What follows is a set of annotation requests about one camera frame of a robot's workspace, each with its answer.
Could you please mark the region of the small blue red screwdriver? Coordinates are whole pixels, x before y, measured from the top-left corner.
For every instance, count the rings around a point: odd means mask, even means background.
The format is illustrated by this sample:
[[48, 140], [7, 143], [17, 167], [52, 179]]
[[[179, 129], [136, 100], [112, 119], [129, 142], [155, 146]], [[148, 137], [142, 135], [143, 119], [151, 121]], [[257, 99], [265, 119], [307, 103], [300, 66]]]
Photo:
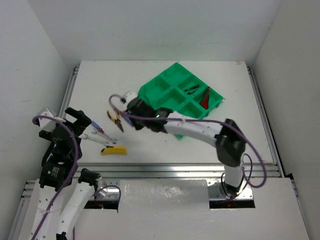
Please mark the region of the small blue red screwdriver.
[[105, 133], [105, 131], [96, 123], [94, 122], [93, 120], [91, 121], [91, 125], [93, 126], [93, 129], [96, 129], [102, 133]]

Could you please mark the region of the yellow utility knife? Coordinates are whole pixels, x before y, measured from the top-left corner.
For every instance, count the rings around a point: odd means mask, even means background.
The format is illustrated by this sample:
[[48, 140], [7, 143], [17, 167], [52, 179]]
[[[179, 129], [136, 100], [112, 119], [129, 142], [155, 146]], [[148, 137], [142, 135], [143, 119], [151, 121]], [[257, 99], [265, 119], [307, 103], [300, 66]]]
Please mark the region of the yellow utility knife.
[[124, 146], [111, 146], [108, 145], [100, 151], [102, 156], [105, 155], [126, 155], [127, 149]]

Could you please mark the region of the blue handle screwdriver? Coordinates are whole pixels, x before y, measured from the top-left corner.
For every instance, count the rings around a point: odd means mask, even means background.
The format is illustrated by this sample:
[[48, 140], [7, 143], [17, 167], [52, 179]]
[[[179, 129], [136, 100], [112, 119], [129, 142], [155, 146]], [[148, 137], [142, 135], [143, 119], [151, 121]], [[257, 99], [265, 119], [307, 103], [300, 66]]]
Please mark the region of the blue handle screwdriver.
[[124, 117], [123, 119], [127, 122], [127, 124], [128, 124], [130, 127], [132, 127], [132, 128], [134, 127], [134, 124], [132, 123], [132, 121], [131, 121], [130, 118]]

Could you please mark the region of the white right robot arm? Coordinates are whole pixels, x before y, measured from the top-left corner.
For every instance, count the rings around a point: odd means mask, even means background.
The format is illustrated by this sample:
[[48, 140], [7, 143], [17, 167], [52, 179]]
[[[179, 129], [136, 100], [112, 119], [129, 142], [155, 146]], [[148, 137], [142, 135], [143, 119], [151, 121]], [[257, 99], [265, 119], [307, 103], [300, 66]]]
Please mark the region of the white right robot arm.
[[200, 140], [213, 146], [217, 159], [224, 165], [224, 179], [221, 180], [220, 192], [226, 198], [237, 196], [243, 183], [242, 156], [245, 152], [245, 141], [226, 126], [213, 122], [199, 121], [168, 108], [153, 109], [134, 93], [123, 96], [125, 113], [130, 115], [127, 121], [138, 131], [148, 128], [153, 132], [182, 135]]

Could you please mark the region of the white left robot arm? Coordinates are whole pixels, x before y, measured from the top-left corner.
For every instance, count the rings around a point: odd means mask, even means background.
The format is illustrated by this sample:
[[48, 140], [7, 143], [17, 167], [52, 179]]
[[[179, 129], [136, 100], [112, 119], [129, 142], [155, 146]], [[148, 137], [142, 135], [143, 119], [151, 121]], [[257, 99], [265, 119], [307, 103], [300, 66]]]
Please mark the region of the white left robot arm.
[[30, 240], [69, 240], [75, 224], [90, 197], [98, 188], [99, 173], [84, 168], [68, 203], [67, 194], [83, 156], [80, 136], [92, 123], [83, 111], [68, 107], [65, 113], [74, 117], [70, 122], [43, 108], [32, 123], [40, 127], [39, 137], [50, 142], [42, 158], [39, 197]]

